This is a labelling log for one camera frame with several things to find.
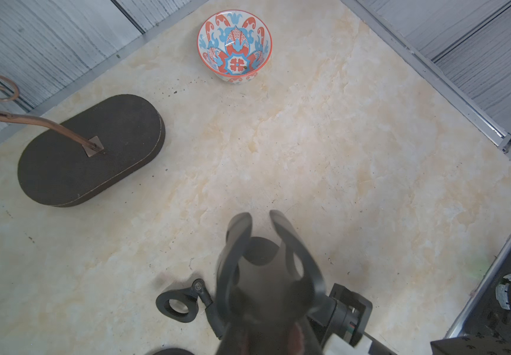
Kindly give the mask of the black microphone stand pole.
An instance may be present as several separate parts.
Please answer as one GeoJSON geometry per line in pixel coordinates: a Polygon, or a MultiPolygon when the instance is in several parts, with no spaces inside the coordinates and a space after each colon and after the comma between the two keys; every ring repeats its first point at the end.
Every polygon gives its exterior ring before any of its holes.
{"type": "Polygon", "coordinates": [[[322,273],[286,216],[272,210],[270,221],[279,243],[253,235],[248,212],[228,225],[216,273],[218,354],[322,352],[307,319],[326,297],[322,273]]]}

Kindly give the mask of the spare black microphone pole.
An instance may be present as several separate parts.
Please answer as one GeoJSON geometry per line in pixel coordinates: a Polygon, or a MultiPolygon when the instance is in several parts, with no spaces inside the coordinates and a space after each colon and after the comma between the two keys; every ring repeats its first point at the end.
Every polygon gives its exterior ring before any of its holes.
{"type": "Polygon", "coordinates": [[[216,309],[205,282],[201,278],[193,281],[188,288],[165,291],[156,298],[157,309],[166,317],[181,323],[193,322],[199,313],[199,301],[204,304],[207,322],[215,336],[224,336],[225,322],[216,309]]]}

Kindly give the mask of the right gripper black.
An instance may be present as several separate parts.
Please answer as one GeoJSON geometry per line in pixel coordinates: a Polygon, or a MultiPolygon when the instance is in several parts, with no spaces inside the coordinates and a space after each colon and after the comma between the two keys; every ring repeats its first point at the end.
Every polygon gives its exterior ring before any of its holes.
{"type": "Polygon", "coordinates": [[[335,283],[320,308],[308,314],[308,321],[322,348],[332,335],[356,346],[365,333],[372,308],[371,301],[335,283]]]}

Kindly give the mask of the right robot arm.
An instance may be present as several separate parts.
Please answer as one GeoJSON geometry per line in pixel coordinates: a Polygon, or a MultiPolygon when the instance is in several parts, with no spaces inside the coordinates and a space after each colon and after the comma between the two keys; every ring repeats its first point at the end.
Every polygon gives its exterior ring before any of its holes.
{"type": "MultiPolygon", "coordinates": [[[[335,284],[323,307],[307,318],[324,354],[391,354],[365,332],[371,313],[370,301],[335,284]]],[[[430,346],[433,354],[511,354],[511,249],[459,336],[430,346]]]]}

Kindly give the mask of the dark oval stand base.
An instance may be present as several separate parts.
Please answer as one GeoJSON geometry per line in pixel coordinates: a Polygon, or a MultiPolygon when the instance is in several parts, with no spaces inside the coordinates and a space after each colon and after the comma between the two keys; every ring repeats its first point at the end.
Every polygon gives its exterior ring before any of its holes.
{"type": "Polygon", "coordinates": [[[142,97],[121,94],[64,121],[87,146],[48,130],[35,137],[18,162],[23,192],[38,204],[82,204],[150,163],[165,142],[165,123],[142,97]]]}

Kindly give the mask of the aluminium front rail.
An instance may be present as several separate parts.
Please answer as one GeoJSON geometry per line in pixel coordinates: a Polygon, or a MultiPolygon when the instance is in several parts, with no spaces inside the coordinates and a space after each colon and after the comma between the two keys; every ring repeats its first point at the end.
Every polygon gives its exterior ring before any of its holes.
{"type": "Polygon", "coordinates": [[[456,320],[453,322],[451,328],[447,331],[445,338],[453,338],[458,337],[463,333],[462,329],[464,324],[469,317],[470,313],[476,308],[477,303],[480,302],[480,299],[485,294],[485,291],[491,285],[495,274],[500,270],[504,260],[508,257],[509,252],[511,251],[511,235],[507,239],[505,245],[502,247],[498,255],[495,257],[493,263],[491,264],[489,270],[487,270],[484,278],[478,285],[478,287],[474,290],[474,294],[469,298],[465,307],[459,313],[456,320]]]}

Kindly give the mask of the red blue patterned bowl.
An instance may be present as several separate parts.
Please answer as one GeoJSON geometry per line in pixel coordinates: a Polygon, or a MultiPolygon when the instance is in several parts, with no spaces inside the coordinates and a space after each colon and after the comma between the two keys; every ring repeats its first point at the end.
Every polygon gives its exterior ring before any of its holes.
{"type": "Polygon", "coordinates": [[[256,78],[273,52],[267,25],[245,10],[223,10],[209,17],[199,29],[196,44],[202,63],[229,84],[256,78]]]}

